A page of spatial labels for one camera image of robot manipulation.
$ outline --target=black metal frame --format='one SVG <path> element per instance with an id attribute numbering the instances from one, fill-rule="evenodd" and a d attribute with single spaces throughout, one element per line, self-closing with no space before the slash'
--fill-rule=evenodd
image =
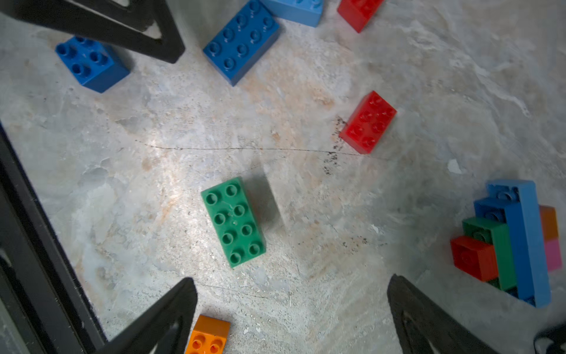
<path id="1" fill-rule="evenodd" d="M 112 0 L 78 0 L 77 3 L 86 7 L 94 5 L 96 11 L 114 20 L 65 0 L 0 0 L 0 11 L 18 20 L 115 44 L 169 63 L 175 63 L 185 51 L 165 0 L 133 0 L 129 7 Z M 140 32 L 153 20 L 161 31 L 159 39 Z"/>
<path id="2" fill-rule="evenodd" d="M 444 354 L 497 354 L 404 277 L 391 277 L 387 299 L 404 354 L 433 354 L 431 344 Z"/>
<path id="3" fill-rule="evenodd" d="M 130 0 L 128 6 L 122 6 L 112 0 L 74 0 L 74 2 L 140 32 L 145 31 L 153 24 L 150 0 Z"/>
<path id="4" fill-rule="evenodd" d="M 198 297 L 181 280 L 107 343 L 0 125 L 0 299 L 31 354 L 182 354 Z"/>
<path id="5" fill-rule="evenodd" d="M 19 308 L 29 316 L 31 327 L 37 330 L 46 350 L 59 347 L 67 353 L 90 353 L 106 343 L 91 305 L 2 128 L 0 249 L 3 276 L 12 284 Z M 46 320 L 57 326 L 44 325 Z"/>
<path id="6" fill-rule="evenodd" d="M 566 351 L 562 349 L 566 344 L 566 323 L 562 325 L 547 329 L 538 333 L 534 340 L 534 352 L 536 354 L 543 354 L 538 350 L 537 342 L 546 339 L 548 347 L 544 351 L 545 354 L 565 354 Z"/>
<path id="7" fill-rule="evenodd" d="M 183 354 L 195 315 L 197 294 L 184 278 L 96 354 Z"/>

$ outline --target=light blue lego brick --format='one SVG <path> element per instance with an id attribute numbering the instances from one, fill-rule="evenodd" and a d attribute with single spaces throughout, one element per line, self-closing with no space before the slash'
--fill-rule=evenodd
<path id="1" fill-rule="evenodd" d="M 55 52 L 82 86 L 99 93 L 130 73 L 110 46 L 83 37 L 59 43 Z"/>
<path id="2" fill-rule="evenodd" d="M 509 226 L 513 264 L 517 276 L 517 293 L 514 295 L 536 307 L 548 305 L 550 303 L 548 273 L 545 272 L 542 275 L 541 281 L 541 275 L 537 270 L 538 263 L 541 262 L 541 252 L 545 257 L 544 245 L 542 248 L 529 247 L 521 203 L 506 199 L 485 198 L 475 201 L 474 208 L 476 217 L 485 217 L 507 223 Z M 546 278 L 548 296 L 544 291 L 544 278 Z"/>
<path id="3" fill-rule="evenodd" d="M 222 76 L 235 86 L 277 40 L 280 26 L 258 1 L 249 1 L 203 49 Z"/>
<path id="4" fill-rule="evenodd" d="M 322 16 L 323 0 L 262 0 L 275 17 L 316 27 Z"/>
<path id="5" fill-rule="evenodd" d="M 495 180 L 486 184 L 491 198 L 519 202 L 524 218 L 526 246 L 534 282 L 534 298 L 537 307 L 551 301 L 541 214 L 538 206 L 537 188 L 533 181 Z"/>

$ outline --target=gray surface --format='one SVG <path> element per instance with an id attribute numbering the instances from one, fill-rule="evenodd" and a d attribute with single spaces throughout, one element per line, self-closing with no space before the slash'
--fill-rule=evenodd
<path id="1" fill-rule="evenodd" d="M 532 352 L 566 319 L 564 270 L 535 309 L 455 269 L 448 241 L 489 178 L 534 180 L 566 220 L 566 3 L 388 0 L 359 35 L 329 1 L 317 28 L 280 21 L 232 88 L 201 48 L 243 3 L 172 1 L 186 53 L 132 54 L 103 95 L 53 52 L 68 35 L 0 17 L 0 119 L 108 335 L 192 276 L 227 354 L 399 353 L 397 273 Z M 372 89 L 399 113 L 358 156 L 337 136 Z M 199 192 L 238 175 L 267 254 L 232 270 Z"/>
<path id="2" fill-rule="evenodd" d="M 5 354 L 29 354 L 16 324 L 0 299 L 0 352 Z"/>

